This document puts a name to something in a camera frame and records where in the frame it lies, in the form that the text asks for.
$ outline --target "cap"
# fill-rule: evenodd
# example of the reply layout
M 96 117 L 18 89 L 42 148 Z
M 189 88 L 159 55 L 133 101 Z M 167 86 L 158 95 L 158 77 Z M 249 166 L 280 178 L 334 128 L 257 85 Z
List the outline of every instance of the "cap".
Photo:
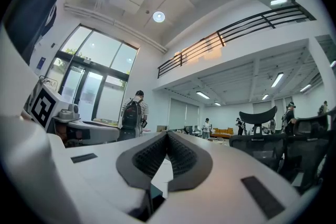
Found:
M 290 106 L 294 106 L 294 108 L 296 108 L 296 106 L 294 105 L 294 102 L 289 102 L 288 107 Z

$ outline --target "black metal railing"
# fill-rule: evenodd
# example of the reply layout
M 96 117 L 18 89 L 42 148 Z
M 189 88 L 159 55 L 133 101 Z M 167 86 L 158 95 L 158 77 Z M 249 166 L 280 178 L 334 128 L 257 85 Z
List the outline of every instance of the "black metal railing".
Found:
M 184 63 L 201 57 L 205 52 L 226 44 L 236 38 L 256 31 L 274 29 L 279 25 L 316 20 L 307 10 L 292 0 L 292 5 L 262 12 L 221 28 L 213 34 L 182 50 L 180 53 L 158 67 L 158 78 Z

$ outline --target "fluorescent light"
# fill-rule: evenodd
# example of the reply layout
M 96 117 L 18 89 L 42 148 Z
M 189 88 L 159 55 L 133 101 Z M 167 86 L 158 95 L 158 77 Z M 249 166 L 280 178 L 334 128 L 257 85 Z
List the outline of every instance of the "fluorescent light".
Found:
M 271 1 L 271 5 L 278 5 L 278 4 L 281 4 L 281 3 L 286 3 L 287 0 L 273 0 Z
M 200 95 L 200 96 L 202 96 L 202 97 L 204 97 L 205 99 L 210 99 L 210 97 L 209 96 L 206 96 L 204 93 L 202 93 L 202 92 L 196 92 L 198 95 Z
M 300 92 L 306 91 L 311 85 L 308 84 L 307 86 L 305 86 Z
M 282 76 L 284 75 L 284 73 L 279 73 L 277 78 L 275 79 L 275 81 L 272 84 L 272 88 L 274 88 L 280 81 L 280 79 L 282 78 Z
M 157 23 L 162 23 L 165 19 L 164 13 L 163 12 L 154 12 L 153 19 Z

